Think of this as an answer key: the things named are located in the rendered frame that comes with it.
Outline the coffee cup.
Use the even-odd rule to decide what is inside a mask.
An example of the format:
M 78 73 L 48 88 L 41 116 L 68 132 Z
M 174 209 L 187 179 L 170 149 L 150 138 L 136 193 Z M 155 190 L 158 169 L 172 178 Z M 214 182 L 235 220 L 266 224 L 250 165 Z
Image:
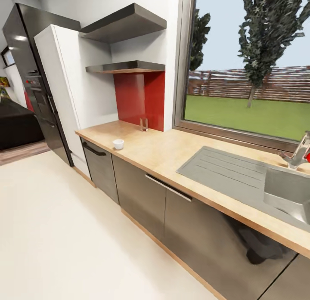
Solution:
M 116 149 L 121 150 L 124 147 L 124 140 L 118 139 L 113 142 Z

